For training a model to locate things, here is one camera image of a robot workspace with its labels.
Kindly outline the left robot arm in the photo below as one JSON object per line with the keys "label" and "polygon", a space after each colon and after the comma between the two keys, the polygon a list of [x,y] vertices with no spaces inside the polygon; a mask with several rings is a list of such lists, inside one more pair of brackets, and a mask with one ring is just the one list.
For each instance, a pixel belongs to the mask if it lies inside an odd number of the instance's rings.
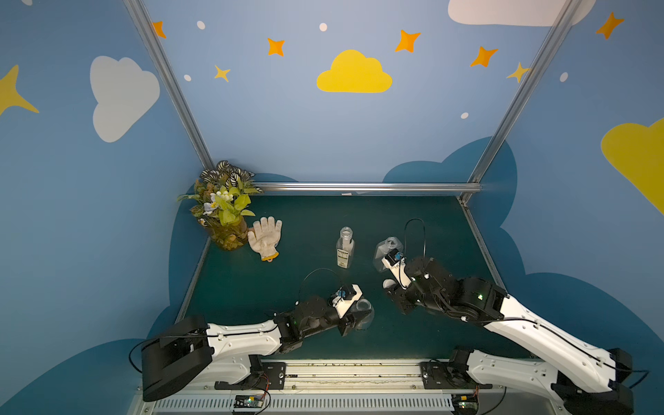
{"label": "left robot arm", "polygon": [[165,399],[193,381],[253,388],[266,376],[262,357],[287,354],[329,330],[346,336],[373,318],[359,287],[314,296],[263,323],[219,325],[189,316],[140,344],[143,400]]}

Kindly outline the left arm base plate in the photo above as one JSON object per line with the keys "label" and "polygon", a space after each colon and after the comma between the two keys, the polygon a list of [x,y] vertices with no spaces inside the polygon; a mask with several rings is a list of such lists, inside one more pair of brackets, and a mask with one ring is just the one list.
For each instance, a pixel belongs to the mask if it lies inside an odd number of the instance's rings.
{"label": "left arm base plate", "polygon": [[245,380],[236,384],[218,381],[214,384],[215,390],[247,391],[267,389],[283,390],[285,388],[287,365],[282,361],[268,361],[262,363],[262,368],[253,371]]}

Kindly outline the round clear plastic bottle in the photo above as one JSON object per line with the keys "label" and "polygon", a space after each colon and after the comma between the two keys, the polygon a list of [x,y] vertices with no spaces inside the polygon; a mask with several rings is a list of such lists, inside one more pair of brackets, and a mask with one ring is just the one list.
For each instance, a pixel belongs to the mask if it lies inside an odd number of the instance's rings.
{"label": "round clear plastic bottle", "polygon": [[355,330],[367,330],[375,318],[375,309],[373,308],[372,304],[365,298],[355,302],[351,306],[350,311],[354,318]]}

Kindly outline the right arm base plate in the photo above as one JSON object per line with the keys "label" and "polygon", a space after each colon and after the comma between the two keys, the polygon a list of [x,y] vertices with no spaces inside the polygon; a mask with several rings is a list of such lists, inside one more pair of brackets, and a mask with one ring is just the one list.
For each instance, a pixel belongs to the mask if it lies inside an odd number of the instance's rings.
{"label": "right arm base plate", "polygon": [[419,364],[424,388],[427,390],[446,389],[491,389],[492,384],[480,384],[467,373],[451,367],[446,361],[429,360]]}

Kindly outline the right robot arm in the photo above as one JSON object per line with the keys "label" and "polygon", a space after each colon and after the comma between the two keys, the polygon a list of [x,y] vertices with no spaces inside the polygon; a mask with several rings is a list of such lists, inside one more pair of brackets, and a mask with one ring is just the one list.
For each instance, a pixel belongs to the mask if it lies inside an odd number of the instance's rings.
{"label": "right robot arm", "polygon": [[449,383],[499,385],[549,399],[568,414],[631,414],[634,396],[626,379],[632,357],[570,335],[533,313],[503,288],[477,277],[455,278],[435,259],[407,261],[392,250],[382,263],[392,273],[383,288],[405,315],[418,307],[501,335],[532,359],[456,349],[445,365]]}

